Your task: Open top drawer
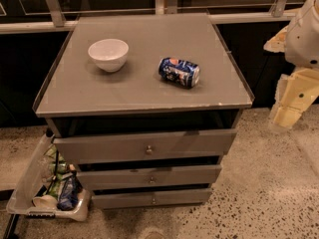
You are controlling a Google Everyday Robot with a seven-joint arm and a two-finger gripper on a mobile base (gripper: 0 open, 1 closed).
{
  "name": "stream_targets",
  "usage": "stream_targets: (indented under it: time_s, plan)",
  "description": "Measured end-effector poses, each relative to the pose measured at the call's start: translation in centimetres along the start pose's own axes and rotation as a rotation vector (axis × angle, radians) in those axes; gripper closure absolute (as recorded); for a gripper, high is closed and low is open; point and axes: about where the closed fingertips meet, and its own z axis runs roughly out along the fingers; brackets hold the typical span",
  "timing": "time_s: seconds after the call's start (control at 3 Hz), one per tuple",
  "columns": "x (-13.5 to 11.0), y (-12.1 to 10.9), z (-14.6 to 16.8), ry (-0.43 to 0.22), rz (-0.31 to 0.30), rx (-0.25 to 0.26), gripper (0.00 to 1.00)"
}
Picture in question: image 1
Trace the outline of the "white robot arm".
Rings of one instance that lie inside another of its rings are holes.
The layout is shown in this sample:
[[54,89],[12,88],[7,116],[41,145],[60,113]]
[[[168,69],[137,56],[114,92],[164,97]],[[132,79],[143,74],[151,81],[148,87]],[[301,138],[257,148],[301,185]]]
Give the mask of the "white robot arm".
[[282,52],[295,66],[290,76],[281,75],[270,112],[273,129],[291,129],[319,97],[319,0],[307,0],[263,49]]

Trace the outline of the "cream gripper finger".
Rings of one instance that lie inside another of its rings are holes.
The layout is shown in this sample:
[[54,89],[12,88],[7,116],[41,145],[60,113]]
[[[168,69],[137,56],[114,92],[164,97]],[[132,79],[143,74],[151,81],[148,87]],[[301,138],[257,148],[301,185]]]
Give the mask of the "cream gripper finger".
[[263,49],[272,53],[284,53],[288,27],[282,28],[275,36],[269,39],[263,46]]
[[270,123],[283,128],[292,128],[301,118],[302,113],[295,109],[275,104],[270,111]]

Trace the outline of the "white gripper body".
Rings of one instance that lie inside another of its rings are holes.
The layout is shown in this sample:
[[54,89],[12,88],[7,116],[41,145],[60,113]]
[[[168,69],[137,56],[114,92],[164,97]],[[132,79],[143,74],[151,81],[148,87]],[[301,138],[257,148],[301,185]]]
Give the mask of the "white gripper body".
[[288,77],[280,103],[285,108],[305,112],[319,97],[319,71],[297,68]]

